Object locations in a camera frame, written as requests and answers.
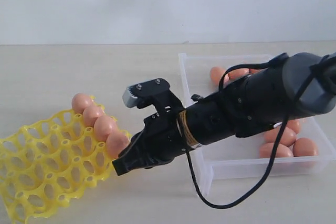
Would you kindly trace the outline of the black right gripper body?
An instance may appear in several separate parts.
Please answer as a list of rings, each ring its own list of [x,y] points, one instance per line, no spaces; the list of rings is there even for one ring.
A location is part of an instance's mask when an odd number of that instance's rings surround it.
[[[132,148],[132,168],[166,165],[189,150],[182,138],[177,116],[160,116],[145,124],[144,133]]]

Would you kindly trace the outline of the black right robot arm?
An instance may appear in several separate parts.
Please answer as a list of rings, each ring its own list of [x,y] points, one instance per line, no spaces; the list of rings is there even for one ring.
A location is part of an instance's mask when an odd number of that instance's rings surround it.
[[[284,118],[308,118],[335,107],[335,54],[280,54],[237,80],[184,107],[162,78],[127,87],[123,102],[129,108],[154,106],[144,129],[113,161],[118,175],[150,169],[176,157],[231,136],[247,138],[271,129]]]

